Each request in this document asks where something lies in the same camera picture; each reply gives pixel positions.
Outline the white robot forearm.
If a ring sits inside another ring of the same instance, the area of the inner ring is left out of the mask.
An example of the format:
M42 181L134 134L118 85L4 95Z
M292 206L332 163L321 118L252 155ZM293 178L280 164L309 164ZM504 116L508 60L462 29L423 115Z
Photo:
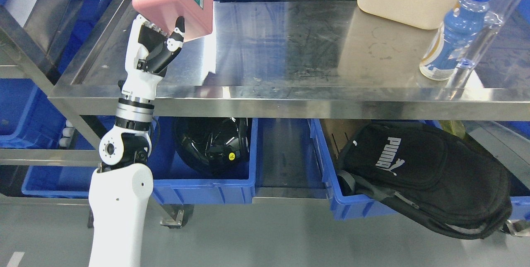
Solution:
M114 126L98 147L101 162L89 187L94 237L91 267L138 267L153 174L147 166L153 101L124 95Z

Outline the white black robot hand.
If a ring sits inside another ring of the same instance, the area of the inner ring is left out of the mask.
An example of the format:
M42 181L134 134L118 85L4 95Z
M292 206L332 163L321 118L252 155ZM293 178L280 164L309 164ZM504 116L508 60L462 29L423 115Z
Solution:
M176 19L174 29L165 33L144 16L133 20L125 53L127 78L120 87L120 103L151 108L157 86L165 77L167 66L183 48L186 34L183 16Z

